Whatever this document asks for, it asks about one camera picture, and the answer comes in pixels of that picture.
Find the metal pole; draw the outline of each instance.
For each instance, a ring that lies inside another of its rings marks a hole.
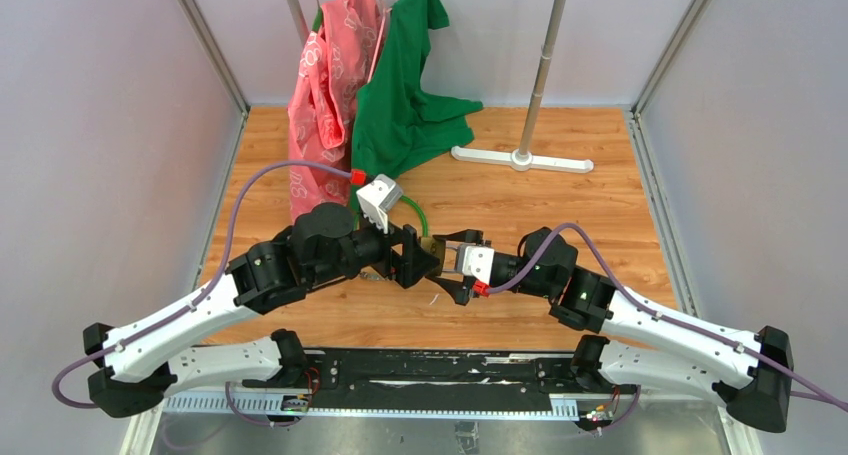
[[[521,143],[518,145],[518,157],[526,158],[529,156],[530,141],[533,139],[533,130],[536,128],[536,119],[539,117],[539,107],[542,104],[542,94],[545,92],[545,82],[548,79],[551,56],[554,53],[554,44],[556,43],[557,33],[559,33],[564,8],[565,0],[554,0],[551,20],[548,22],[548,33],[545,35],[545,44],[542,46],[539,70],[536,72],[536,84],[533,86],[530,107],[527,109],[527,119],[524,121],[524,133],[521,134]]]
[[[309,29],[306,26],[306,17],[303,16],[303,8],[300,7],[300,0],[286,0],[286,2],[289,4],[289,11],[292,14],[294,28],[300,37],[300,43],[305,45],[306,39],[309,38]]]

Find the green cloth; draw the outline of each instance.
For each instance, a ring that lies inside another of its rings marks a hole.
[[[421,90],[430,54],[428,29],[449,24],[440,0],[398,0],[392,7],[374,76],[356,94],[354,168],[395,178],[474,139],[465,115],[481,110],[481,102]],[[351,202],[355,207],[355,194]]]

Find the sleeve of green shirt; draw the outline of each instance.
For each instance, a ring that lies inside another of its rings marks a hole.
[[[371,82],[357,92],[352,165],[397,177],[474,138],[465,115],[483,104],[421,90],[429,30],[449,25],[440,0],[398,0]],[[351,197],[356,206],[356,197]]]

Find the wood grain surface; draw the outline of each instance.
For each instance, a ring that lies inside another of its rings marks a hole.
[[[523,109],[486,109],[469,117],[473,148],[511,151],[520,138]],[[284,108],[254,108],[233,168],[222,213],[206,261],[207,280],[221,261],[233,201],[257,170],[287,158]],[[459,162],[442,155],[404,175],[404,192],[427,214],[431,233],[480,229],[499,251],[513,252],[525,233],[563,221],[579,223],[599,246],[618,277],[643,295],[676,306],[621,112],[616,109],[544,109],[531,151],[591,158],[589,174]],[[288,173],[269,173],[248,193],[239,213],[230,258],[289,225]],[[394,223],[419,226],[415,213],[398,204]],[[599,270],[574,233],[578,263]],[[465,307],[429,281],[409,290],[391,282],[352,280],[310,294],[303,302],[231,327],[208,341],[240,343],[278,328],[297,331],[305,346],[419,348],[573,349],[582,333],[548,314],[547,302],[516,294],[474,299]]]

